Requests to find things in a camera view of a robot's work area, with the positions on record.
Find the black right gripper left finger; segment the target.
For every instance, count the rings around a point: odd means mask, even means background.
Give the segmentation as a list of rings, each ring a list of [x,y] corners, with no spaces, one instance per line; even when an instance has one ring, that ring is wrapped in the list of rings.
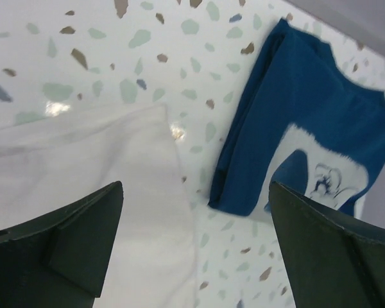
[[[92,307],[101,296],[123,208],[112,182],[0,230],[0,307]]]

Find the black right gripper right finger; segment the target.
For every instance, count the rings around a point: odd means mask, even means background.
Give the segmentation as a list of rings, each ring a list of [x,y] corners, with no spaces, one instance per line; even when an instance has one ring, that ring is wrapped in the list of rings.
[[[297,307],[385,307],[385,229],[277,182],[271,215]]]

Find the white t-shirt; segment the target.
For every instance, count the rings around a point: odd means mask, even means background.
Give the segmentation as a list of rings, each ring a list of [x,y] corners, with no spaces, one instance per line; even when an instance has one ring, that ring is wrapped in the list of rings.
[[[0,129],[0,229],[123,185],[96,307],[192,307],[194,218],[164,105],[99,107]]]

